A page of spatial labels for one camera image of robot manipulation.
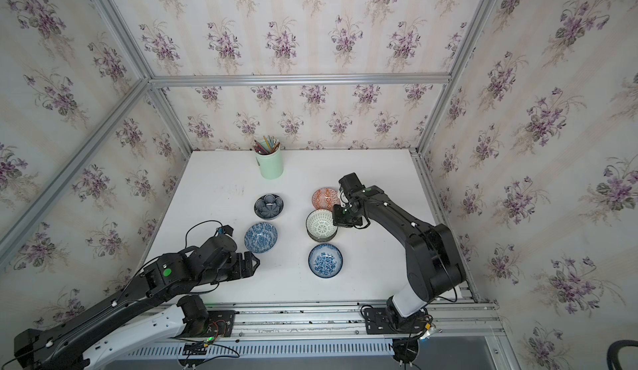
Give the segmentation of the green triangle pattern bowl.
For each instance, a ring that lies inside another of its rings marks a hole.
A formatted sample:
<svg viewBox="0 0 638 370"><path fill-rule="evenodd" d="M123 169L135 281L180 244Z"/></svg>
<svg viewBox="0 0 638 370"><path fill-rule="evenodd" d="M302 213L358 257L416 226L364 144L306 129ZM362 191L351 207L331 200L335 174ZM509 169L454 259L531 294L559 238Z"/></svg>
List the green triangle pattern bowl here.
<svg viewBox="0 0 638 370"><path fill-rule="evenodd" d="M333 224L333 214L328 210L315 210L306 220L307 234L327 237L337 235L338 227Z"/></svg>

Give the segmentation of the dark navy patterned bowl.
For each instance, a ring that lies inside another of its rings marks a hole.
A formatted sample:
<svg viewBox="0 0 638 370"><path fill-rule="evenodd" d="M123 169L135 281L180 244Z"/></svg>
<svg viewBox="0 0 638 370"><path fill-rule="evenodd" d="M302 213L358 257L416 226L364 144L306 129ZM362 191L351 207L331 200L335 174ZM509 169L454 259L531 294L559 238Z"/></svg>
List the dark navy patterned bowl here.
<svg viewBox="0 0 638 370"><path fill-rule="evenodd" d="M269 221L278 217L284 209L284 201L277 194L269 193L259 197L254 203L254 213L263 220Z"/></svg>

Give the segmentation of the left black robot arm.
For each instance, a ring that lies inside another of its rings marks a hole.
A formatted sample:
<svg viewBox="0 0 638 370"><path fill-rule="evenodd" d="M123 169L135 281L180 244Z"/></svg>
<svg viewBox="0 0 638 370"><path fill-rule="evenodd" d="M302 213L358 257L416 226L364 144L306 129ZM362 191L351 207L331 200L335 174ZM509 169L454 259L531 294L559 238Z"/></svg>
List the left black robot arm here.
<svg viewBox="0 0 638 370"><path fill-rule="evenodd" d="M126 287L48 330L29 328L14 340L24 369L98 369L148 343L209 328L199 285L254 275L259 259L240 254L229 235L167 253L144 265Z"/></svg>

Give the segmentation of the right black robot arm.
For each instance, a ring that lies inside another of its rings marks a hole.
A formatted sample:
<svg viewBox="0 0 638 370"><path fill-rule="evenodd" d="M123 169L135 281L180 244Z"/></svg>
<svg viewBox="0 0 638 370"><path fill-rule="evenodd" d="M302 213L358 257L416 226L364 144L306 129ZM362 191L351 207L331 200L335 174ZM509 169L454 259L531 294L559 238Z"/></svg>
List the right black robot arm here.
<svg viewBox="0 0 638 370"><path fill-rule="evenodd" d="M337 227L365 229L376 222L405 251L407 286L389 298L386 312L406 320L443 293L467 280L462 255L450 228L424 222L390 200L377 186L364 186L357 174L339 180L345 204L333 207Z"/></svg>

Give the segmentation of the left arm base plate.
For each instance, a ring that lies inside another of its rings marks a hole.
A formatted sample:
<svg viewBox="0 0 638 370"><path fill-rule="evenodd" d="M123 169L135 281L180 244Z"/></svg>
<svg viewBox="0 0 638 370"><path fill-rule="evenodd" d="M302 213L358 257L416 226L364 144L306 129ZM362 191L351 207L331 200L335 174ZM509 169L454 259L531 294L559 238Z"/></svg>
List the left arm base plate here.
<svg viewBox="0 0 638 370"><path fill-rule="evenodd" d="M209 311L209 319L201 330L194 334L196 338L229 338L234 328L236 312L234 310Z"/></svg>

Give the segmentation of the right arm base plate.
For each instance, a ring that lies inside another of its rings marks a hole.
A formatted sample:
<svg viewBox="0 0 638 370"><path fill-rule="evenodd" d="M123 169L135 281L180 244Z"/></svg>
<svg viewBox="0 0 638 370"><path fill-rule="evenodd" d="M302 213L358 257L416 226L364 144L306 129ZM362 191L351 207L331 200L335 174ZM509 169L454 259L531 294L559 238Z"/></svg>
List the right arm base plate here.
<svg viewBox="0 0 638 370"><path fill-rule="evenodd" d="M417 311L408 318L390 315L386 308L363 305L359 309L368 335L408 334L419 335L433 328L433 318L425 309Z"/></svg>

